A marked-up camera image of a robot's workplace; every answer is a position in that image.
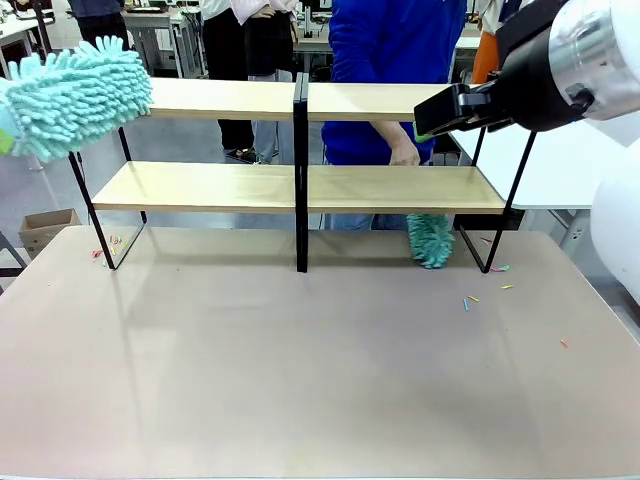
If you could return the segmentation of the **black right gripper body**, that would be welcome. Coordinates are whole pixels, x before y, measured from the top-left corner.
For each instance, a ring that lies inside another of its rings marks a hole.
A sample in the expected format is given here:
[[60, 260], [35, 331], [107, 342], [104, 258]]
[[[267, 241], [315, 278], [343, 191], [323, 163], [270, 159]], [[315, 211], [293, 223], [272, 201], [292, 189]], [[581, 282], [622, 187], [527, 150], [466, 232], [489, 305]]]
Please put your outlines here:
[[506, 116], [541, 132], [553, 89], [548, 58], [554, 8], [523, 8], [497, 31], [500, 71], [493, 96]]

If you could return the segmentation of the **person's left hand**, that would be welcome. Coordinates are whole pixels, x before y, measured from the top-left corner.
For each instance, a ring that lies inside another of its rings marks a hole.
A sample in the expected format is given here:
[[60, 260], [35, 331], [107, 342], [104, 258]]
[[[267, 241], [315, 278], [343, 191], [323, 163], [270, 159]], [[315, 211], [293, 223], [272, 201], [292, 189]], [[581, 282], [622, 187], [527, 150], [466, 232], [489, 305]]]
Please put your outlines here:
[[391, 146], [391, 166], [411, 166], [420, 165], [420, 155], [415, 145], [410, 141], [399, 141]]

